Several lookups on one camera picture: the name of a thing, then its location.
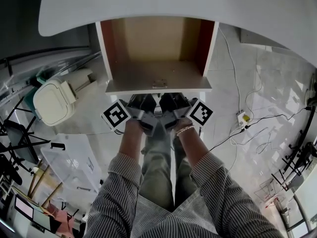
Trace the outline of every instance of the striped shirt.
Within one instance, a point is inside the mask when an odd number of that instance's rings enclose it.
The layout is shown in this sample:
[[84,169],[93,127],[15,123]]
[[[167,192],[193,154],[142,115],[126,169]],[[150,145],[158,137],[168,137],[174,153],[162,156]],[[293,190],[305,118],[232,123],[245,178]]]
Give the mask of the striped shirt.
[[135,160],[119,153],[108,173],[85,238],[283,237],[211,153],[191,172],[198,189],[173,212],[138,194],[142,174]]

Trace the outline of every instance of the bracelet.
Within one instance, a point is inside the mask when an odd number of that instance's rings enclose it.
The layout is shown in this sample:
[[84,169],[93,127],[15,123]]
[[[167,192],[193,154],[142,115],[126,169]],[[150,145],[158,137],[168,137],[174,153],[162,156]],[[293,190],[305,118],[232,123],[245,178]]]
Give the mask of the bracelet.
[[185,128],[182,128],[180,129],[179,131],[176,132],[176,136],[178,137],[179,134],[183,133],[184,131],[188,130],[188,129],[191,129],[191,128],[194,128],[195,126],[193,126],[193,124],[190,124],[188,126],[186,126]]

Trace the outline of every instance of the person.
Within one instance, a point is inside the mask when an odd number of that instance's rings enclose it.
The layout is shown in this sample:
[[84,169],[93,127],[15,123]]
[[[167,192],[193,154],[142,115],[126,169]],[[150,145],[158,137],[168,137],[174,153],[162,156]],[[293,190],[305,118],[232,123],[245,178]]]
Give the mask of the person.
[[282,237],[209,152],[189,119],[179,120],[174,131],[175,202],[169,133],[159,123],[146,138],[141,169],[143,130],[129,120],[92,205],[85,238]]

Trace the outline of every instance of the open drawer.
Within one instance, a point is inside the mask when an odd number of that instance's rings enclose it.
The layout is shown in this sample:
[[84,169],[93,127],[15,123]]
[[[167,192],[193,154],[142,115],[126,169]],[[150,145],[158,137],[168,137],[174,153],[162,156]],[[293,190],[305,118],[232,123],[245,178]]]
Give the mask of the open drawer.
[[210,91],[206,78],[218,23],[144,16],[96,23],[109,78],[106,93]]

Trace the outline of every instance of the jeans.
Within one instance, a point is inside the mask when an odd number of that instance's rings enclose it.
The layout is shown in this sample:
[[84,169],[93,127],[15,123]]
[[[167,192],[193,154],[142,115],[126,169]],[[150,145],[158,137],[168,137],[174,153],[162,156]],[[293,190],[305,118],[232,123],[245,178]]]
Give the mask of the jeans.
[[173,212],[197,189],[189,177],[192,169],[178,137],[174,139],[173,146],[176,163],[175,205],[170,181],[170,134],[164,132],[160,123],[153,137],[147,137],[142,150],[144,179],[139,191],[141,196],[170,212]]

